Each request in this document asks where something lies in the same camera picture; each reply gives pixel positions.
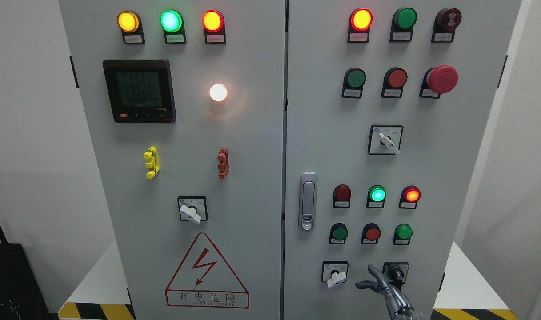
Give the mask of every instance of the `warning sign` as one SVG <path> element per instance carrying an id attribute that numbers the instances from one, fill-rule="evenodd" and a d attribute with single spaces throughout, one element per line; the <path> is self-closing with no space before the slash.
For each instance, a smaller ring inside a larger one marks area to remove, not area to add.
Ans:
<path id="1" fill-rule="evenodd" d="M 206 233 L 200 232 L 165 288 L 168 306 L 248 308 L 248 290 Z"/>

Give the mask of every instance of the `lightning bolt symbol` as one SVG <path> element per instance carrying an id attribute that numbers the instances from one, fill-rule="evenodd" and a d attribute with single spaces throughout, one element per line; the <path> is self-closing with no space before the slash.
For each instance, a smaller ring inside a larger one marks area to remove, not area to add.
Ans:
<path id="1" fill-rule="evenodd" d="M 208 252 L 209 252 L 209 249 L 207 249 L 207 248 L 203 249 L 203 252 L 201 253 L 201 255 L 199 255 L 199 258 L 197 258 L 197 261 L 195 261 L 195 264 L 191 268 L 191 269 L 197 269 L 197 268 L 205 267 L 206 265 L 209 266 L 209 269 L 207 269 L 207 271 L 205 271 L 205 273 L 203 274 L 203 277 L 201 277 L 201 279 L 197 279 L 197 281 L 195 281 L 195 286 L 198 286 L 203 282 L 203 278 L 205 278 L 207 273 L 209 273 L 209 271 L 211 271 L 211 269 L 217 263 L 217 261 L 213 261 L 211 263 L 199 264 L 201 262 L 201 260 L 203 260 L 203 258 L 205 258 L 205 256 L 207 255 Z"/>

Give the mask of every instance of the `robotic hand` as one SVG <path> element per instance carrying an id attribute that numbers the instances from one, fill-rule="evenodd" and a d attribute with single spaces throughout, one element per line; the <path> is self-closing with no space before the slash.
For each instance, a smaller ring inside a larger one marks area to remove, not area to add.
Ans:
<path id="1" fill-rule="evenodd" d="M 385 298 L 387 310 L 392 320 L 423 320 L 420 312 L 414 310 L 408 298 L 397 288 L 390 285 L 379 269 L 372 265 L 367 266 L 369 273 L 377 280 L 360 281 L 355 284 L 357 289 L 371 289 Z"/>

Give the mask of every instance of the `green indicator light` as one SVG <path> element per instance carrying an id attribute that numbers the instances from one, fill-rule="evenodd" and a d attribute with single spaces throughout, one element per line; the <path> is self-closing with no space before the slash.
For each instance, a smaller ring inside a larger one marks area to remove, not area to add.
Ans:
<path id="1" fill-rule="evenodd" d="M 347 75 L 347 84 L 350 87 L 361 87 L 365 83 L 365 73 L 359 69 L 355 69 Z"/>
<path id="2" fill-rule="evenodd" d="M 381 202 L 385 200 L 387 194 L 385 193 L 385 188 L 382 186 L 374 186 L 369 190 L 369 197 L 374 202 Z"/>
<path id="3" fill-rule="evenodd" d="M 408 224 L 401 224 L 395 229 L 395 235 L 402 240 L 408 240 L 413 236 L 413 229 Z"/>
<path id="4" fill-rule="evenodd" d="M 333 238 L 337 241 L 342 241 L 343 239 L 347 238 L 347 230 L 338 228 L 333 231 Z"/>
<path id="5" fill-rule="evenodd" d="M 395 25 L 401 30 L 408 30 L 417 22 L 417 12 L 413 8 L 400 9 L 394 18 Z"/>
<path id="6" fill-rule="evenodd" d="M 176 32 L 183 24 L 181 15 L 175 10 L 165 10 L 160 17 L 160 22 L 167 32 Z"/>

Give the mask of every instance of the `green push button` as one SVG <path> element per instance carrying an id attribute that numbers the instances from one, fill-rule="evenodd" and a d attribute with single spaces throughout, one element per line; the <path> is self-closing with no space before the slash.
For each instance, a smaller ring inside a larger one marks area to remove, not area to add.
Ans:
<path id="1" fill-rule="evenodd" d="M 342 241 L 347 238 L 347 230 L 343 228 L 338 228 L 333 231 L 333 238 L 337 241 Z"/>
<path id="2" fill-rule="evenodd" d="M 417 12 L 413 8 L 401 8 L 397 10 L 394 23 L 401 30 L 408 30 L 417 22 Z"/>
<path id="3" fill-rule="evenodd" d="M 354 69 L 347 75 L 347 84 L 350 87 L 361 87 L 365 83 L 365 73 L 361 69 Z"/>
<path id="4" fill-rule="evenodd" d="M 401 224 L 395 229 L 395 235 L 398 239 L 408 240 L 413 236 L 413 229 L 408 224 Z"/>

